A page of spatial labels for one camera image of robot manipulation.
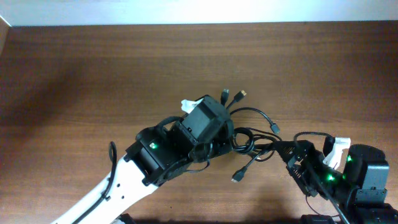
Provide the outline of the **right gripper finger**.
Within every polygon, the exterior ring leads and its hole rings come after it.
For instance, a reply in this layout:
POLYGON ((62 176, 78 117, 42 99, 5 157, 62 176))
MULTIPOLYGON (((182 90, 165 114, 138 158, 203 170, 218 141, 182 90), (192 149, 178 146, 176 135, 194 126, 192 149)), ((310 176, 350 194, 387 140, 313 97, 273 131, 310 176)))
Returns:
POLYGON ((286 166, 286 169, 305 196, 316 197, 318 195, 312 176, 306 167, 294 164, 291 167, 286 166))
POLYGON ((299 140, 297 144, 294 141, 277 141, 272 145, 284 162, 296 162, 301 161, 311 148, 311 142, 307 140, 299 140))

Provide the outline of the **black USB cable thin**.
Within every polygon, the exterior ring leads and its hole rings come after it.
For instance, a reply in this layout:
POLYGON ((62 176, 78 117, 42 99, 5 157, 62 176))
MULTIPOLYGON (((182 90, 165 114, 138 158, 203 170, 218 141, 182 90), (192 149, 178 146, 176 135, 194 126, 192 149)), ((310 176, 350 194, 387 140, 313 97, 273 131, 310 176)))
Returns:
POLYGON ((278 134, 280 133, 278 125, 275 122, 273 122, 273 120, 271 120, 270 117, 268 117, 268 115, 265 114, 265 112, 253 107, 240 107, 230 111, 229 114, 233 115, 241 111, 252 111, 258 113, 269 123, 270 132, 262 131, 256 128, 240 127, 240 128, 248 128, 254 134, 254 150, 251 153, 249 153, 247 156, 250 156, 252 158, 257 154, 258 157, 254 160, 256 162, 265 162, 269 160, 274 155, 272 149, 269 149, 271 145, 256 144, 256 141, 258 140, 268 140, 270 142, 281 141, 282 138, 278 136, 278 134))

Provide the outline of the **black USB cable thick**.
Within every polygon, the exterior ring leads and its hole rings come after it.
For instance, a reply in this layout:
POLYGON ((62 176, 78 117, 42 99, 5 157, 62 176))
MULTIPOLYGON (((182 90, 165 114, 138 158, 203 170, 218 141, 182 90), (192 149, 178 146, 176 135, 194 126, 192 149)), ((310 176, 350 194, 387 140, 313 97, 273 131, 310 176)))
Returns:
MULTIPOLYGON (((234 95, 233 100, 226 106, 226 109, 229 110, 235 103, 241 101, 246 96, 246 92, 244 90, 239 91, 234 95)), ((231 143, 232 150, 241 155, 248 155, 254 150, 254 134, 248 128, 235 128, 232 136, 229 139, 231 143), (248 140, 244 144, 238 144, 236 140, 236 136, 238 134, 243 134, 248 137, 248 140)), ((242 168, 237 170, 231 178, 231 181, 234 183, 238 183, 242 181, 246 171, 249 166, 254 162, 254 160, 258 157, 256 154, 251 160, 244 165, 242 168)))

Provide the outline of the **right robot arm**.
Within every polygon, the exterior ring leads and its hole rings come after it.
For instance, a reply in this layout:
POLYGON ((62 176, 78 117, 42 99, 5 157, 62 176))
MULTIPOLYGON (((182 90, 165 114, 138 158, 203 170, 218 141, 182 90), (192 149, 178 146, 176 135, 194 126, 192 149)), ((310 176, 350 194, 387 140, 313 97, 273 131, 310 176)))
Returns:
POLYGON ((385 202, 389 164, 382 150, 334 137, 322 151, 307 140, 272 148, 304 195, 332 199, 349 223, 397 223, 397 210, 385 202))

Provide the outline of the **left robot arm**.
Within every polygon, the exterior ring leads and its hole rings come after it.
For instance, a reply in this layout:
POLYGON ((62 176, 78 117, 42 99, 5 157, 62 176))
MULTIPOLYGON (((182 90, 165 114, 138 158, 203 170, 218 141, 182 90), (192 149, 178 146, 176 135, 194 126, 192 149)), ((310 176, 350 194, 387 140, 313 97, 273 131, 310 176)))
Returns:
POLYGON ((165 118, 140 131, 126 154, 116 159, 109 145, 111 172, 56 223, 112 223, 131 205, 152 194, 193 163, 209 163, 228 152, 222 147, 233 133, 229 110, 205 95, 182 101, 184 116, 165 118))

